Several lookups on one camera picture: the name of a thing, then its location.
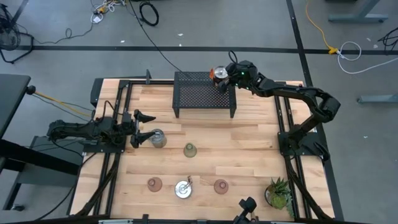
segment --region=yellow cable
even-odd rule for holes
[[[312,23],[313,26],[315,26],[321,33],[322,33],[322,37],[323,37],[323,41],[326,44],[326,46],[328,46],[329,48],[329,54],[335,54],[338,49],[335,47],[331,47],[330,45],[328,45],[328,42],[326,41],[325,38],[325,33],[323,32],[323,30],[321,28],[319,28],[310,18],[310,16],[308,15],[308,5],[310,4],[310,0],[307,1],[307,5],[305,6],[305,13],[307,15],[308,20]]]
[[[47,96],[47,95],[44,95],[43,93],[39,93],[39,92],[36,91],[35,94],[36,94],[36,95],[39,95],[39,96],[41,96],[41,97],[44,97],[44,98],[46,98],[46,99],[48,99],[48,100],[55,101],[55,102],[61,104],[62,106],[66,107],[66,108],[68,108],[68,109],[70,109],[70,110],[72,110],[72,111],[74,111],[74,112],[76,112],[76,113],[78,113],[78,114],[80,114],[80,115],[87,116],[87,117],[91,117],[91,115],[86,114],[86,113],[83,113],[83,112],[80,112],[80,111],[78,111],[78,110],[76,110],[76,109],[74,109],[74,108],[72,108],[72,107],[66,105],[65,103],[62,103],[61,101],[59,101],[59,100],[57,100],[57,99],[55,99],[55,98],[52,98],[52,97]]]

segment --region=potted plant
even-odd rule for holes
[[[292,196],[290,194],[290,189],[288,186],[288,181],[284,179],[278,178],[275,183],[273,179],[271,179],[270,186],[267,187],[264,197],[266,198],[267,203],[279,210],[282,210],[286,207],[289,215],[294,217],[293,208],[292,208]]]

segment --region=concrete floor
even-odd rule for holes
[[[14,15],[22,1],[2,2]],[[382,44],[376,41],[396,28],[397,1],[381,1],[372,11],[390,15],[383,24],[331,24],[327,21],[328,13],[351,12],[363,2],[312,1],[310,15],[334,47],[350,40],[363,49],[371,50],[377,44],[376,50],[381,50]],[[293,1],[303,46],[325,49],[320,33],[305,17],[305,3],[304,0]],[[159,11],[160,22],[157,27],[145,28],[159,46],[297,48],[285,1],[253,0],[248,4],[243,0],[164,0],[153,4]],[[64,36],[67,27],[74,34],[86,31],[90,27],[90,8],[89,0],[30,0],[18,23],[40,41],[57,40]],[[106,14],[92,32],[58,45],[151,46],[151,43],[135,18],[125,8],[116,6],[116,11]],[[20,53],[18,50],[6,52],[6,56],[15,57]],[[164,54],[185,71],[203,71],[229,63],[226,52]],[[298,54],[239,52],[238,58],[254,62],[269,78],[304,80]],[[364,55],[357,62],[343,62],[343,66],[356,71],[391,58],[394,57]],[[359,95],[396,93],[398,62],[359,75],[348,75],[340,70],[335,55],[307,55],[307,61],[314,86],[328,91],[342,104],[335,120],[325,125],[325,131],[345,220],[394,223],[398,218],[398,151],[395,149],[398,108],[396,105],[359,105],[356,99]],[[87,107],[95,78],[143,75],[147,68],[154,78],[172,78],[175,71],[158,52],[37,50],[15,65],[0,62],[0,73],[30,75],[31,84],[38,91]],[[56,119],[80,122],[26,96],[4,138],[22,145],[30,144],[33,136],[45,135],[48,124]],[[15,176],[6,171],[0,175],[0,203],[5,200]],[[0,211],[0,222],[33,220],[49,211],[67,192],[68,188],[63,187],[25,185],[16,203],[26,205],[27,209]],[[65,216],[68,202],[49,217]]]

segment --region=black mesh shelf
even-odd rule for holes
[[[175,72],[173,109],[175,117],[180,108],[229,109],[234,117],[236,110],[235,87],[229,86],[226,93],[220,93],[213,86],[209,72]]]

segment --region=wooden table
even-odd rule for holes
[[[118,79],[104,80],[97,117],[102,115],[105,100],[114,104],[118,83]],[[288,82],[291,85],[301,83]],[[156,219],[232,220],[242,212],[239,201],[250,196],[257,202],[255,213],[260,220],[292,220],[286,209],[274,209],[264,200],[264,191],[271,178],[287,178],[277,142],[279,125],[274,98],[260,98],[250,91],[237,89],[238,107],[233,119],[229,118],[227,110],[211,109],[181,109],[180,118],[175,118],[172,95],[172,85],[132,87],[130,113],[139,109],[156,116],[156,120],[141,124],[140,129],[160,128],[167,137],[167,144],[163,149],[154,148],[149,141],[138,149],[133,149],[129,143],[126,145],[119,165],[111,218],[141,218],[146,213],[149,218]],[[121,105],[124,105],[125,96],[126,91]],[[304,102],[290,100],[290,104],[295,123],[310,116]],[[111,108],[107,108],[106,115],[112,116]],[[198,148],[194,158],[183,155],[188,142]],[[103,156],[101,153],[95,155],[81,169],[71,214],[79,211],[96,190]],[[321,160],[316,156],[302,156],[302,164],[308,191],[324,212],[334,217]],[[180,199],[174,187],[188,175],[193,179],[193,193],[188,199]],[[159,192],[153,193],[147,188],[151,177],[162,179],[163,187]],[[218,195],[214,191],[217,179],[228,182],[226,194]],[[296,191],[300,214],[304,217],[302,197],[297,188]],[[104,212],[107,194],[106,189],[100,213]]]

